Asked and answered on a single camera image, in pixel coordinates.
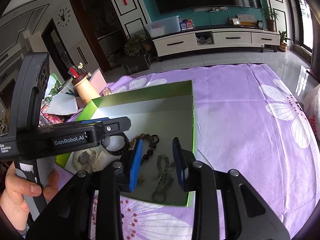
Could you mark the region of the person's left hand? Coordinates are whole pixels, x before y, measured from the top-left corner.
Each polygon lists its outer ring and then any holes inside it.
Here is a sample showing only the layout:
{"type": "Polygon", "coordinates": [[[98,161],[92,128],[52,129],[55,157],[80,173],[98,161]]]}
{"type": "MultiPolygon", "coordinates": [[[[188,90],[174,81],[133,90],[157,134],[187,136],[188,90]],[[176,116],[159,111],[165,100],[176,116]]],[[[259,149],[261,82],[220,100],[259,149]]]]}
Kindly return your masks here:
{"type": "Polygon", "coordinates": [[[29,208],[24,196],[43,195],[47,201],[51,201],[58,193],[60,177],[57,170],[53,169],[48,179],[49,185],[41,188],[36,183],[18,177],[15,165],[10,165],[5,178],[5,189],[1,195],[1,208],[17,231],[24,232],[27,228],[29,208]]]}

